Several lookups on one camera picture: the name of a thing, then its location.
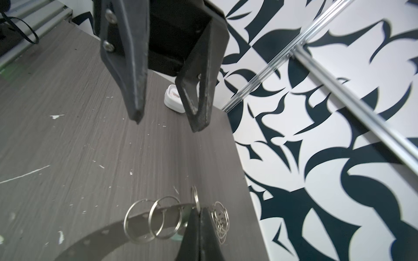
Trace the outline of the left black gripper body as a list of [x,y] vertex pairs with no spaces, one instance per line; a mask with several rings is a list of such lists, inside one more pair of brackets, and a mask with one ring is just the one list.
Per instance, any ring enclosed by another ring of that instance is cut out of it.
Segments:
[[[93,2],[93,31],[99,37],[99,2]],[[206,26],[224,13],[211,1],[149,1],[148,69],[177,76]]]

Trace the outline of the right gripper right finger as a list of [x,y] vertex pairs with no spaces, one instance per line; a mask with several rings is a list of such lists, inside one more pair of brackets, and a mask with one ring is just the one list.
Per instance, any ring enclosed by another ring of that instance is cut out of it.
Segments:
[[225,261],[208,208],[200,212],[200,260]]

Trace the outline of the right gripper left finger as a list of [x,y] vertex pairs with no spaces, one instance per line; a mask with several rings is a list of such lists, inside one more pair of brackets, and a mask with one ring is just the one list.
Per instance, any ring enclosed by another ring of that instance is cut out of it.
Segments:
[[203,209],[192,209],[184,238],[176,256],[177,261],[202,261],[201,215]]

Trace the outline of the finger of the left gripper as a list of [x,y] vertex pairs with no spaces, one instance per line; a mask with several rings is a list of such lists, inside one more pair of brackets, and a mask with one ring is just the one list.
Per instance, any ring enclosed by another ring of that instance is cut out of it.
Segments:
[[149,1],[99,2],[101,58],[121,91],[129,119],[136,123],[145,111],[149,16]]
[[210,124],[217,77],[228,42],[226,21],[211,20],[176,77],[175,85],[194,133]]

